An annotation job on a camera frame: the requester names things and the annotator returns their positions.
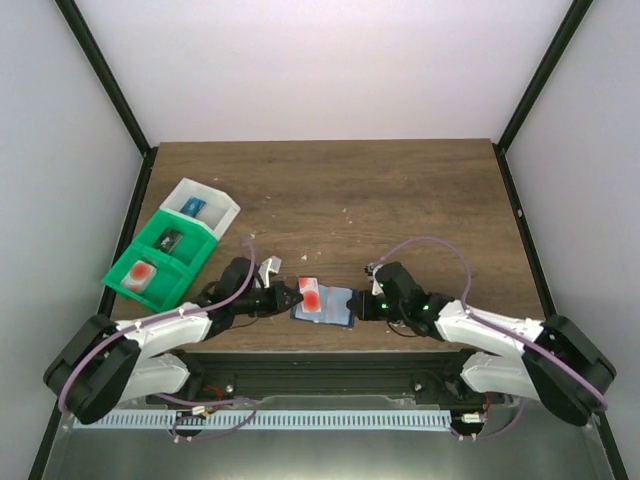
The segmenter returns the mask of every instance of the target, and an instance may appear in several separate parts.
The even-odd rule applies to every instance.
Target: black metal frame
[[[133,141],[137,145],[140,153],[144,158],[142,167],[140,169],[140,174],[138,176],[138,181],[136,182],[136,188],[131,200],[131,204],[129,205],[129,210],[127,212],[122,234],[120,236],[120,240],[118,242],[118,246],[114,256],[115,262],[115,260],[117,260],[119,256],[124,252],[133,238],[135,225],[145,196],[147,184],[151,177],[153,163],[157,154],[157,147],[152,149],[147,142],[144,133],[142,132],[137,120],[135,119],[135,116],[133,115],[133,112],[131,111],[131,108],[129,107],[129,104],[124,97],[124,94],[122,93],[122,90],[118,86],[118,83],[111,73],[111,69],[104,59],[104,56],[100,52],[98,44],[93,38],[93,35],[91,34],[91,31],[89,30],[86,22],[82,18],[82,14],[78,9],[75,1],[55,0],[55,2],[60,8],[60,11],[62,12],[65,19],[67,20],[73,34],[78,40],[78,43],[84,50],[89,62],[91,63],[91,66],[96,72],[96,75],[100,79],[114,107],[118,111],[118,114],[120,115]],[[520,103],[518,104],[515,112],[513,113],[513,116],[511,117],[511,120],[509,121],[502,137],[500,138],[500,141],[497,145],[494,145],[496,160],[500,168],[500,173],[505,184],[505,189],[509,197],[509,202],[514,213],[516,224],[518,225],[518,230],[522,238],[524,249],[529,260],[529,267],[533,274],[543,311],[547,316],[555,313],[555,307],[553,304],[549,286],[546,282],[544,272],[542,270],[542,266],[535,249],[533,239],[531,237],[531,232],[527,225],[524,211],[522,210],[522,205],[520,204],[520,200],[518,198],[516,187],[511,177],[509,165],[506,159],[506,152],[513,143],[513,140],[516,137],[518,131],[524,124],[527,115],[531,111],[538,96],[540,95],[540,92],[551,76],[551,73],[560,60],[563,52],[565,51],[567,45],[573,37],[573,34],[576,32],[578,26],[580,25],[580,22],[584,18],[592,2],[593,0],[574,0],[563,22],[558,28],[558,31],[556,32],[549,48],[547,49],[547,52],[540,62],[533,78],[531,79],[531,82],[525,90],[525,93],[520,100]],[[113,309],[114,301],[115,293],[111,289],[105,288],[102,300],[100,302],[99,312],[110,315]],[[348,355],[358,354],[342,354],[343,357]],[[376,362],[384,362],[387,356],[388,354],[385,353],[368,355],[368,357],[370,357],[369,360],[372,365],[375,365]],[[262,362],[263,360],[268,361],[270,358],[274,357],[273,354],[255,354],[252,356],[252,358],[256,359],[258,362]],[[412,362],[415,362],[417,357],[408,353],[397,357],[397,359],[403,359],[403,361],[407,362],[406,365],[409,366],[412,364]],[[617,449],[606,416],[604,414],[600,414],[599,421],[600,436],[605,446],[614,476],[617,480],[628,480],[629,477],[625,471],[622,458],[620,457],[620,453]],[[29,478],[39,479],[42,477],[59,422],[60,413],[57,411],[57,409],[54,409],[49,424],[47,425],[47,430],[45,432],[42,444],[40,445],[40,449],[36,456]]]
[[[461,398],[445,387],[474,353],[473,349],[384,354],[189,352],[189,360],[201,371],[196,374],[198,385],[231,385],[234,395],[240,397],[412,397],[418,405],[438,405],[455,414],[478,411],[486,403],[484,393],[466,392]],[[490,399],[492,405],[502,404],[505,396],[492,393]],[[147,401],[167,403],[153,397]]]

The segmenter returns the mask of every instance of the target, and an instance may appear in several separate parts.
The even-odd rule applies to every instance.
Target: wood grain surface
[[[242,211],[185,296],[193,298],[254,234],[259,261],[282,258],[279,277],[367,288],[364,266],[417,235],[458,247],[473,271],[470,304],[542,318],[531,272],[489,140],[387,140],[162,144],[139,230],[183,177],[226,191]],[[394,260],[425,290],[459,296],[465,275],[453,253],[419,243]],[[118,297],[113,318],[149,315]],[[248,322],[236,318],[235,325]],[[407,328],[401,330],[411,333]],[[458,348],[407,339],[384,323],[353,329],[287,314],[188,347],[207,351],[373,351]]]

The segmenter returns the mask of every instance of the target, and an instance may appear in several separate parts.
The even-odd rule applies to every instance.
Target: silver metal panel
[[[491,428],[513,409],[492,408]],[[46,479],[610,480],[593,425],[560,422],[539,404],[503,437],[459,443],[437,432],[245,431],[174,444],[159,430],[69,430]]]
[[[223,410],[203,419],[185,419],[180,430],[227,430],[245,420],[251,411]],[[74,429],[166,430],[176,423],[175,411],[116,410],[98,422],[83,425],[77,419]],[[430,410],[262,410],[243,430],[408,430],[448,432],[449,411]]]

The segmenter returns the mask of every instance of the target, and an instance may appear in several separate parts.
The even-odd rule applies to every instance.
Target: purple cable
[[[256,265],[256,249],[255,249],[255,246],[253,245],[252,238],[250,236],[245,236],[245,237],[242,237],[242,240],[246,241],[249,244],[249,251],[251,252],[251,257],[250,257],[251,265],[249,266],[249,274],[244,279],[244,282],[242,282],[242,285],[240,286],[240,288],[238,289],[237,292],[235,292],[229,298],[227,298],[225,300],[222,300],[221,302],[214,303],[213,305],[209,305],[208,307],[193,308],[191,310],[183,312],[182,314],[180,314],[178,312],[175,312],[175,311],[170,311],[170,312],[162,313],[160,315],[156,315],[156,316],[151,317],[148,320],[145,320],[144,322],[142,322],[140,328],[143,328],[143,327],[148,326],[148,325],[154,325],[154,324],[162,322],[164,320],[168,320],[170,318],[175,318],[175,317],[182,316],[182,315],[188,316],[188,315],[194,315],[194,314],[202,313],[202,312],[210,312],[210,311],[216,310],[216,309],[218,309],[220,307],[224,307],[225,305],[228,305],[229,303],[233,302],[236,298],[238,298],[238,296],[240,296],[240,294],[244,291],[244,289],[247,287],[247,285],[249,285],[249,282],[251,282],[253,280],[253,272],[254,272],[254,268],[255,268],[255,265]],[[62,387],[62,391],[60,392],[60,396],[58,397],[58,410],[60,410],[62,413],[65,413],[65,412],[68,411],[67,410],[67,396],[69,395],[69,391],[71,390],[71,387],[73,386],[74,382],[80,376],[80,373],[82,373],[82,370],[84,370],[87,367],[89,362],[91,362],[91,360],[93,360],[99,353],[101,353],[106,347],[111,345],[117,339],[119,339],[120,337],[125,336],[128,333],[134,332],[137,329],[138,329],[138,327],[136,325],[131,325],[130,327],[123,328],[122,330],[117,331],[116,333],[114,333],[113,335],[108,336],[102,342],[100,342],[98,345],[93,347],[91,349],[91,351],[87,355],[85,355],[85,357],[82,360],[80,360],[80,362],[78,363],[76,368],[74,368],[73,371],[71,372],[71,374],[69,375],[69,378],[67,379],[66,383],[64,384],[64,387]],[[170,401],[176,402],[176,399],[173,398],[173,397],[170,397],[168,399]],[[211,404],[202,404],[202,403],[199,403],[198,405],[199,406],[215,406],[215,405],[211,405]]]
[[[182,400],[181,398],[167,395],[166,393],[156,393],[154,397],[158,397],[184,407],[223,407],[226,405],[237,405],[238,403],[243,403],[245,401],[243,398],[236,397],[230,400],[216,400],[213,402],[190,402],[188,400]]]
[[[547,360],[549,360],[551,363],[553,363],[555,366],[557,366],[560,370],[562,370],[567,375],[569,375],[576,382],[578,382],[591,395],[593,395],[596,398],[596,400],[598,400],[598,403],[600,403],[600,410],[601,411],[605,411],[607,408],[609,408],[609,403],[604,398],[604,395],[602,395],[602,393],[596,387],[591,385],[582,375],[580,375],[573,368],[571,368],[570,366],[565,364],[562,360],[559,360],[558,358],[556,358],[555,355],[553,355],[551,352],[549,352],[548,350],[542,348],[540,345],[532,342],[531,340],[529,340],[527,338],[523,338],[520,335],[518,335],[517,333],[513,333],[511,330],[507,330],[506,328],[502,328],[502,327],[500,327],[498,325],[494,325],[490,321],[485,320],[484,318],[479,317],[478,315],[473,313],[473,310],[471,310],[467,306],[467,296],[469,295],[469,292],[471,291],[471,283],[472,283],[472,280],[471,280],[471,267],[469,266],[469,262],[467,262],[467,259],[464,257],[462,252],[460,252],[460,250],[458,250],[456,247],[451,245],[446,240],[443,240],[443,239],[438,238],[438,237],[430,237],[430,236],[420,236],[420,237],[411,238],[409,240],[406,240],[406,241],[402,242],[398,246],[392,248],[391,251],[389,253],[387,253],[386,255],[380,257],[380,260],[377,262],[377,265],[380,265],[381,263],[384,263],[387,260],[387,258],[389,258],[391,255],[393,255],[397,251],[405,248],[407,245],[410,245],[410,244],[412,244],[414,242],[418,242],[418,241],[435,242],[435,243],[439,243],[440,245],[444,245],[445,247],[447,247],[451,251],[453,251],[456,255],[458,255],[458,258],[460,258],[460,260],[462,261],[462,265],[464,266],[464,269],[467,272],[467,284],[464,287],[464,291],[462,292],[462,296],[460,297],[460,303],[462,303],[462,308],[464,308],[464,310],[467,313],[467,315],[469,315],[469,318],[475,320],[476,322],[478,322],[481,325],[484,325],[487,328],[490,328],[492,330],[495,330],[496,332],[499,332],[499,333],[501,333],[503,335],[506,335],[507,337],[526,345],[527,347],[529,347],[534,352],[539,353],[540,355],[545,357]]]
[[[187,437],[187,438],[191,439],[191,440],[188,440],[188,441],[189,442],[204,442],[204,441],[207,441],[207,440],[214,440],[216,438],[226,437],[227,435],[231,435],[232,433],[236,433],[242,427],[244,427],[245,425],[249,424],[256,417],[257,413],[258,412],[256,410],[254,410],[243,421],[241,421],[237,425],[234,425],[233,427],[231,427],[231,428],[229,428],[227,430],[224,430],[224,431],[219,432],[219,433],[214,433],[213,435],[207,435],[207,436],[198,435],[198,436],[195,436],[195,437]],[[173,437],[176,439],[176,441],[179,441],[179,438],[181,437],[181,435],[179,435],[178,432],[177,432],[178,426],[182,422],[185,422],[185,421],[190,420],[192,418],[200,419],[200,417],[197,417],[195,415],[188,415],[186,417],[181,417],[181,418],[177,419],[176,423],[173,424],[173,428],[171,429],[171,433],[173,434]]]

